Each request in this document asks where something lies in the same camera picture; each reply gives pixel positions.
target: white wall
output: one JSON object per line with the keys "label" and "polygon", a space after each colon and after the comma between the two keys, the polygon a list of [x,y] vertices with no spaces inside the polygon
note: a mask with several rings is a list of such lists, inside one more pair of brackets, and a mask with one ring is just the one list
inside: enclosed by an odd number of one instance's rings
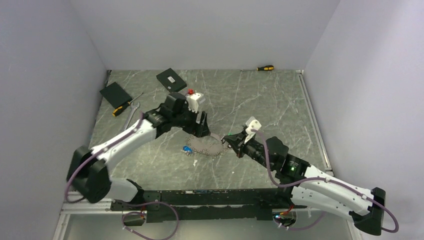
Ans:
{"label": "white wall", "polygon": [[304,69],[340,0],[71,0],[108,69]]}
{"label": "white wall", "polygon": [[0,239],[49,240],[106,69],[67,0],[0,3]]}
{"label": "white wall", "polygon": [[342,0],[305,68],[336,176],[385,189],[400,222],[367,240],[424,239],[423,23],[422,0]]}

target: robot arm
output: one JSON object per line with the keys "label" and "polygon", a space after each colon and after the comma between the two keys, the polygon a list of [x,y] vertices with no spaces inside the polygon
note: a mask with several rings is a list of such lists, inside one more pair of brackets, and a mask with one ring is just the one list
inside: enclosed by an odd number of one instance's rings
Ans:
{"label": "robot arm", "polygon": [[[260,127],[259,121],[251,117],[242,132],[224,136],[222,141],[233,149],[237,157],[247,155],[266,168],[264,145],[255,140],[255,130]],[[333,213],[353,222],[361,231],[373,235],[381,234],[384,211],[367,200],[367,197],[384,206],[384,190],[378,187],[372,190],[361,188],[330,176],[307,161],[289,154],[289,147],[275,136],[267,139],[266,145],[269,152],[269,169],[276,171],[275,178],[290,193],[291,198],[285,199],[287,202]],[[317,180],[301,182],[312,178]],[[361,196],[334,182],[356,190]]]}
{"label": "robot arm", "polygon": [[[184,96],[178,92],[170,93],[164,103],[143,115],[127,130],[112,139],[88,149],[78,148],[72,157],[67,180],[80,168],[72,180],[72,186],[90,203],[103,198],[122,200],[131,204],[144,203],[144,190],[129,179],[110,177],[117,164],[140,146],[159,138],[172,127],[180,127],[196,137],[210,134],[207,114],[202,111],[197,122],[199,105],[205,98],[201,93]],[[92,158],[81,168],[88,158]]]}

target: white bracket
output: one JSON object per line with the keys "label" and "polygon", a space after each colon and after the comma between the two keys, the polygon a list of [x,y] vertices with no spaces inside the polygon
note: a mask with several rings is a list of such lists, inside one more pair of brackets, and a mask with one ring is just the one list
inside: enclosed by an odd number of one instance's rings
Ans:
{"label": "white bracket", "polygon": [[312,217],[312,214],[311,214],[311,207],[310,207],[310,206],[308,206],[306,209],[307,209],[307,218],[308,218],[308,219],[310,219],[310,218]]}
{"label": "white bracket", "polygon": [[206,97],[203,93],[193,93],[193,94],[187,94],[186,99],[188,102],[188,109],[194,113],[197,113],[199,111],[199,106],[205,102]]}
{"label": "white bracket", "polygon": [[256,120],[256,118],[254,116],[251,116],[246,121],[246,126],[247,126],[247,128],[246,128],[247,136],[244,139],[244,144],[249,142],[249,140],[252,139],[253,136],[256,134],[256,132],[252,131],[253,129],[259,130],[262,127],[261,123],[258,120]]}

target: blue object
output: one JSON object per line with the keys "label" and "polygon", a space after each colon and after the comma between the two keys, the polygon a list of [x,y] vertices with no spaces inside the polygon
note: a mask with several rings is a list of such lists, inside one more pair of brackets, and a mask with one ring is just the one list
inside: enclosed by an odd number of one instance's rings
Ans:
{"label": "blue object", "polygon": [[191,148],[189,148],[188,146],[183,146],[182,150],[184,150],[184,152],[190,152],[190,153],[193,152],[193,150]]}

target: floor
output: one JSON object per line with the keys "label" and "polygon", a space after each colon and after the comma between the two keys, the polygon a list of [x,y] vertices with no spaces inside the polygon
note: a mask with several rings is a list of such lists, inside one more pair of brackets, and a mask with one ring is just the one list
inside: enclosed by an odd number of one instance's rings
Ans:
{"label": "floor", "polygon": [[[144,112],[162,103],[168,91],[156,79],[161,70],[114,70],[108,84],[117,82],[136,100]],[[299,78],[294,70],[176,70],[189,88],[204,93],[201,110],[208,113],[211,132],[235,134],[250,116],[262,124],[267,137],[277,136],[289,146],[289,153],[324,170],[316,133]],[[90,146],[104,143],[119,133],[130,112],[112,115],[103,99]],[[232,151],[220,156],[182,152],[189,135],[175,128],[143,145],[113,170],[112,176],[136,181],[145,190],[273,188],[266,169],[248,157]]]}

